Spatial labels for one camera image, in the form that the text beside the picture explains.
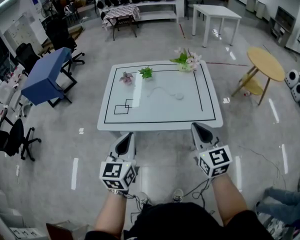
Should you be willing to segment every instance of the patterned tablecloth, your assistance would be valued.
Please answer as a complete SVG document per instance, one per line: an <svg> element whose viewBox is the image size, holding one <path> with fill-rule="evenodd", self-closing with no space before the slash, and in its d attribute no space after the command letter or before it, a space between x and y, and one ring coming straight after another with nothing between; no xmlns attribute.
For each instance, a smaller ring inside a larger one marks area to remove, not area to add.
<svg viewBox="0 0 300 240"><path fill-rule="evenodd" d="M139 8L135 5L127 5L127 6L113 9L104 16L102 25L104 28L107 29L107 27L111 26L108 19L114 25L116 23L116 18L126 17L131 15L133 16L134 19L138 19L140 18L139 12L140 12Z"/></svg>

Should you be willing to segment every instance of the jeans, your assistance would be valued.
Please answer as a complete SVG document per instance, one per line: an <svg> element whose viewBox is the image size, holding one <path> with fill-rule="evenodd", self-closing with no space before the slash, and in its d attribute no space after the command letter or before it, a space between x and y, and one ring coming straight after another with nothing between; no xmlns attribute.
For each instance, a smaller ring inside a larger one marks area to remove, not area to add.
<svg viewBox="0 0 300 240"><path fill-rule="evenodd" d="M285 224L292 225L300 219L300 192L267 188L264 191L265 197L272 197L281 203L264 203L256 207L256 211L273 216Z"/></svg>

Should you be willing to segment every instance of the person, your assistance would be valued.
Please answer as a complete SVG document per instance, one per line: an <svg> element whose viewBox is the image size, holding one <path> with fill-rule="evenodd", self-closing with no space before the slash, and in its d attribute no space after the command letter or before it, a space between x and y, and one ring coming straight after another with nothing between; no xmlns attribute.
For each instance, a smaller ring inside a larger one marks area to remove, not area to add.
<svg viewBox="0 0 300 240"><path fill-rule="evenodd" d="M215 200L223 226L201 206L183 203L179 189L171 203L152 206L150 199L142 197L141 214L125 239L138 240L184 240L184 239L273 239L257 215L248 210L246 202L227 174L216 177L213 182ZM109 192L94 227L85 240L120 239L125 223L127 199Z"/></svg>
<svg viewBox="0 0 300 240"><path fill-rule="evenodd" d="M281 203L256 203L257 213L273 216L285 224L300 229L300 192L291 192L273 187L266 188L263 199L271 197Z"/></svg>

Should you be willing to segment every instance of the green plant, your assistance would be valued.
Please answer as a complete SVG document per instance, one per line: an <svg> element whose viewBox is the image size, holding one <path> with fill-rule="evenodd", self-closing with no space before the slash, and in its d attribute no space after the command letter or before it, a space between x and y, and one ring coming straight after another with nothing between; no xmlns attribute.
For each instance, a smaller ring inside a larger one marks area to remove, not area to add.
<svg viewBox="0 0 300 240"><path fill-rule="evenodd" d="M141 70L139 70L140 74L142 75L142 78L152 78L152 68L150 67L146 67L146 68L141 68Z"/></svg>
<svg viewBox="0 0 300 240"><path fill-rule="evenodd" d="M188 56L186 49L183 49L183 52L180 53L179 58L170 59L171 62L185 64L187 62Z"/></svg>

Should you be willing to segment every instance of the blue table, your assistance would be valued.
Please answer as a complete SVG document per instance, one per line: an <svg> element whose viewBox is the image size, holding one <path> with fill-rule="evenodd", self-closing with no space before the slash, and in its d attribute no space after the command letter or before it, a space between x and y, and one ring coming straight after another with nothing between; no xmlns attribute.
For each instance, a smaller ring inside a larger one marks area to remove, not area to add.
<svg viewBox="0 0 300 240"><path fill-rule="evenodd" d="M69 63L65 66L70 67L72 64L72 55L71 50L66 47L60 48L39 59L25 81L21 94L35 105L48 102L54 108L62 99L66 99L72 103L65 94L77 81L70 73L64 70L63 63L68 61ZM72 81L65 90L56 83L60 72L64 73ZM58 99L52 103L50 100L55 98Z"/></svg>

